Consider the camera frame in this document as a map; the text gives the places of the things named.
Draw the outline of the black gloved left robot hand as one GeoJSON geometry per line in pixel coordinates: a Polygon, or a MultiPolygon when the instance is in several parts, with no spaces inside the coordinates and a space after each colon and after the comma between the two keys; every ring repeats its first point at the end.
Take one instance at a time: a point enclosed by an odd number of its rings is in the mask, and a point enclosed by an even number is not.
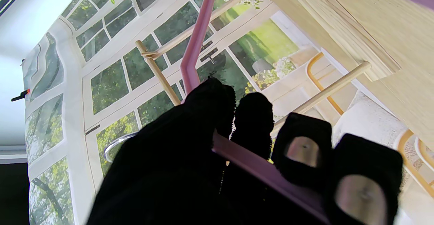
{"type": "Polygon", "coordinates": [[[274,147],[273,105],[209,77],[183,104],[126,140],[96,194],[88,225],[321,225],[315,216],[213,151],[213,135],[271,158],[290,183],[322,193],[332,225],[392,225],[403,157],[291,113],[274,147]]]}

